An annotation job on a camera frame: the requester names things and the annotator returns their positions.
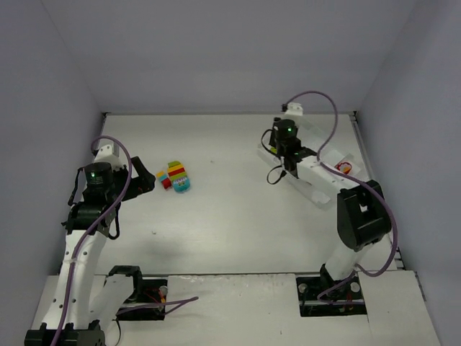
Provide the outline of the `small red brick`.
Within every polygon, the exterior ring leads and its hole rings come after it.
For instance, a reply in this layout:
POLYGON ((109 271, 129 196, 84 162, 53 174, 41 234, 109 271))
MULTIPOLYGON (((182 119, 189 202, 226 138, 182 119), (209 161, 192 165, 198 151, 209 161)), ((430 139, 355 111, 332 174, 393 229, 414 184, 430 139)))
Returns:
POLYGON ((167 190, 169 189, 170 187, 172 187, 172 183, 169 179, 165 179, 163 180, 162 182, 162 185, 164 186, 164 189, 167 190))

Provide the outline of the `red flower print brick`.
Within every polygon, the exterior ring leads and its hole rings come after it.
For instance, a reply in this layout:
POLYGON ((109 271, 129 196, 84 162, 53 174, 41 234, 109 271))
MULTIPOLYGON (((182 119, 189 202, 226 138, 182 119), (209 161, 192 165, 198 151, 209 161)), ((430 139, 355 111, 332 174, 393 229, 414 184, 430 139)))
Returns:
POLYGON ((341 161, 335 167, 338 171, 345 175, 350 174, 353 170, 353 165, 347 161, 341 161))

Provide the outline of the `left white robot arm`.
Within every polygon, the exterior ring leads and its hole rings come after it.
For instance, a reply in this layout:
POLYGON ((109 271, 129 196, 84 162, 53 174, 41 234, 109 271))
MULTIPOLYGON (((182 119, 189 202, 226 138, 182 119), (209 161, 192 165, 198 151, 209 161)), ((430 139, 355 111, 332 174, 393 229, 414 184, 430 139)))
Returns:
POLYGON ((96 266, 107 240, 114 238, 110 226, 118 223, 122 203, 152 191, 156 178, 137 156, 128 167, 111 155, 82 171, 87 186, 65 223, 66 250, 58 283, 40 326, 27 331, 25 345, 105 345, 119 309, 143 289, 138 266, 116 265, 100 293, 91 296, 96 266))

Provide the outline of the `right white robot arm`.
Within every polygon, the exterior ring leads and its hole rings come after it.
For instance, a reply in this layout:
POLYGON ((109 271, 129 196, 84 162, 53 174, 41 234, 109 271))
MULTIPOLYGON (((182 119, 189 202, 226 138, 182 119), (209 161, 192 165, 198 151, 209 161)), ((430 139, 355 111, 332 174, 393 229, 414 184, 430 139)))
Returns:
POLYGON ((336 230, 339 244, 320 269, 325 287, 350 277, 359 261, 374 244, 395 229, 380 184, 351 177, 318 158, 297 137, 294 120, 275 117, 269 145, 263 149, 280 161, 280 177, 307 183, 336 201, 336 230))

